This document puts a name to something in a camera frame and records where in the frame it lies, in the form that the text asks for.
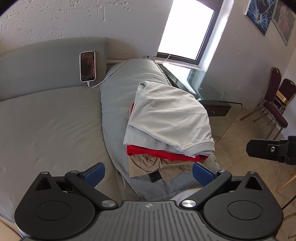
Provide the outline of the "person knee in white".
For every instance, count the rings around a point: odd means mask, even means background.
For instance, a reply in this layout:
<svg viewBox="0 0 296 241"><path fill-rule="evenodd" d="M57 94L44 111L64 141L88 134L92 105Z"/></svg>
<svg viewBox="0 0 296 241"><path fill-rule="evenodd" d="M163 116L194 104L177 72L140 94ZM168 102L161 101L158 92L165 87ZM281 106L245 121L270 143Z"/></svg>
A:
<svg viewBox="0 0 296 241"><path fill-rule="evenodd" d="M192 188L192 189L188 189L188 190L182 191L182 192L178 193L177 195L175 195L174 197L172 197L170 200L173 200L177 204L180 204L180 202L182 202L183 200L187 199L189 196L193 195L194 193L196 193L200 189L201 189L201 187L199 187L199 188Z"/></svg>

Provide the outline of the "maroon banquet chair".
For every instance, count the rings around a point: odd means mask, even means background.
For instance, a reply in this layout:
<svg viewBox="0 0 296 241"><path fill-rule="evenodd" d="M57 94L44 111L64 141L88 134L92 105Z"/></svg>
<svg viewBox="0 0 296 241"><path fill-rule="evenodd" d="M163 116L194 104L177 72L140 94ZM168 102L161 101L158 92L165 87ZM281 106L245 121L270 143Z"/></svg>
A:
<svg viewBox="0 0 296 241"><path fill-rule="evenodd" d="M264 95L260 99L260 102L257 104L256 108L252 112L250 112L249 114L245 115L240 119L241 121L243 121L260 110L263 110L265 114L255 119L254 122L260 120L262 117L265 117L267 115L271 116L272 127L265 138L266 140L270 137L270 135L272 134L272 132L274 131L277 125L280 126L280 130L278 131L276 136L273 138L273 140L275 140L278 137L278 135L284 128L288 127L288 122L282 116L282 113L280 113L280 111L273 105L273 101L275 100L275 96L277 94L278 88L280 87L280 83L281 83L281 72L278 68L272 67L269 72L267 86L266 86Z"/></svg>
<svg viewBox="0 0 296 241"><path fill-rule="evenodd" d="M285 78L281 82L281 85L276 92L276 96L273 102L280 113L283 113L285 111L290 101L294 98L295 91L295 83L290 79Z"/></svg>

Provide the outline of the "red folded garment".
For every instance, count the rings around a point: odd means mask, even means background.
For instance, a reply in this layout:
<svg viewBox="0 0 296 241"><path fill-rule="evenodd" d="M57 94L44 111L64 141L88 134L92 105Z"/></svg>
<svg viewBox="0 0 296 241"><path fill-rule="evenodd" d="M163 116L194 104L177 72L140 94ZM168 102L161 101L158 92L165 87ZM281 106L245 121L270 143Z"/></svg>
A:
<svg viewBox="0 0 296 241"><path fill-rule="evenodd" d="M129 156L148 154L170 161L198 161L215 150L208 114L198 101L168 106L134 101L123 143Z"/></svg>

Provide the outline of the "grey sofa seat cushion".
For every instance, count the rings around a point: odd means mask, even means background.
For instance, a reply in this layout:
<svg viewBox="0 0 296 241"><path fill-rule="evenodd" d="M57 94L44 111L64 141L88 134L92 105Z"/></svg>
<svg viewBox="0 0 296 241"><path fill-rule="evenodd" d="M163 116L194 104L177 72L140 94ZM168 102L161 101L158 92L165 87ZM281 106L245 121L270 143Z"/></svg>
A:
<svg viewBox="0 0 296 241"><path fill-rule="evenodd" d="M121 202L115 168L101 125L100 91L70 87L1 102L1 216L14 220L17 205L42 171L62 176L105 165L97 189Z"/></svg>

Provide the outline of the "khaki folded garment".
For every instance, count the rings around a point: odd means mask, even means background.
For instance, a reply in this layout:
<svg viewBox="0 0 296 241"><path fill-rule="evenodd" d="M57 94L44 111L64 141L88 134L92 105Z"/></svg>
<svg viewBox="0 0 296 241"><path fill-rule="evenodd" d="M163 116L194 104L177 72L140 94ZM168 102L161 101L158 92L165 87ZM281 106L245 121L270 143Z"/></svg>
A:
<svg viewBox="0 0 296 241"><path fill-rule="evenodd" d="M140 154L128 157L128 174L129 178L140 177L159 171L161 178L167 182L182 173L192 171L195 162L204 162L208 159L207 156L198 156L201 158L198 161L170 161L150 156L148 154Z"/></svg>

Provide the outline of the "glass side table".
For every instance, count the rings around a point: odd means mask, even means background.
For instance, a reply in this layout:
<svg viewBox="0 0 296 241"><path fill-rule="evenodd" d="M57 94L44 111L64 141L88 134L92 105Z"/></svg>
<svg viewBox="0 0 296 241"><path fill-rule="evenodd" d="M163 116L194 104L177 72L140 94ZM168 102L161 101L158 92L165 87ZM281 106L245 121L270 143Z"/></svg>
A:
<svg viewBox="0 0 296 241"><path fill-rule="evenodd" d="M219 141L241 112L242 103L201 69L171 63L159 66L174 87L189 92L204 106L212 137Z"/></svg>

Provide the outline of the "light grey side cushion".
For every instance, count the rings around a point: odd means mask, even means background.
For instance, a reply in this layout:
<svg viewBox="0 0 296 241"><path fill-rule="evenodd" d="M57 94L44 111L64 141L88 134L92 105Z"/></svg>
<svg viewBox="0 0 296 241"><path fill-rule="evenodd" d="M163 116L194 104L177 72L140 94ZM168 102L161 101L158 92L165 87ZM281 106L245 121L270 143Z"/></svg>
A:
<svg viewBox="0 0 296 241"><path fill-rule="evenodd" d="M218 170L204 106L151 60L113 66L100 85L102 131L123 200L158 201L199 187L192 166Z"/></svg>

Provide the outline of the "white smartphone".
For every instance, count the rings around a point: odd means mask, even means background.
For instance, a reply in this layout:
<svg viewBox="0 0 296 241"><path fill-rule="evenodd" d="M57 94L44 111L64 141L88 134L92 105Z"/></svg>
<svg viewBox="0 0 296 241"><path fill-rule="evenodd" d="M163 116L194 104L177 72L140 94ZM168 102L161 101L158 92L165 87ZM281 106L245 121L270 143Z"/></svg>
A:
<svg viewBox="0 0 296 241"><path fill-rule="evenodd" d="M96 79L96 55L94 51L81 52L79 55L80 81L93 82Z"/></svg>

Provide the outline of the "grey sofa backrest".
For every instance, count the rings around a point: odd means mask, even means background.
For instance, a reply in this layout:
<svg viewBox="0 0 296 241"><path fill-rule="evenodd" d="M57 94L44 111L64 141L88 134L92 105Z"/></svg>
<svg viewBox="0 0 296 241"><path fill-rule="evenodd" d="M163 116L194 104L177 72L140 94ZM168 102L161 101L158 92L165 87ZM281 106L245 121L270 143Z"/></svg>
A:
<svg viewBox="0 0 296 241"><path fill-rule="evenodd" d="M68 38L27 45L1 55L1 100L36 92L83 86L79 57L94 51L96 79L100 83L107 71L105 37Z"/></svg>

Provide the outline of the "pink framed wall picture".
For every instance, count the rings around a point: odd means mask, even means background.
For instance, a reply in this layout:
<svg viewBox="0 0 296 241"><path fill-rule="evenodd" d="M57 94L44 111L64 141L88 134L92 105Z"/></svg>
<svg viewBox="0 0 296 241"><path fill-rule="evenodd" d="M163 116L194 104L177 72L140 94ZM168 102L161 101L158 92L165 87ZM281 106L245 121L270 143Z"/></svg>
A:
<svg viewBox="0 0 296 241"><path fill-rule="evenodd" d="M287 46L295 24L294 13L283 1L276 1L272 21Z"/></svg>

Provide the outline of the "blue framed wall picture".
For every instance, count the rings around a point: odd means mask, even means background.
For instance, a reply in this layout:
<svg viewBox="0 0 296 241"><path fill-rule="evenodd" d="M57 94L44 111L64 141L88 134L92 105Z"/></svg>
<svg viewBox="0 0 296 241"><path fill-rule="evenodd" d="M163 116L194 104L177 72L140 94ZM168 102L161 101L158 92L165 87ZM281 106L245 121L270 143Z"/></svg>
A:
<svg viewBox="0 0 296 241"><path fill-rule="evenodd" d="M244 15L265 36L273 16L275 0L249 0Z"/></svg>

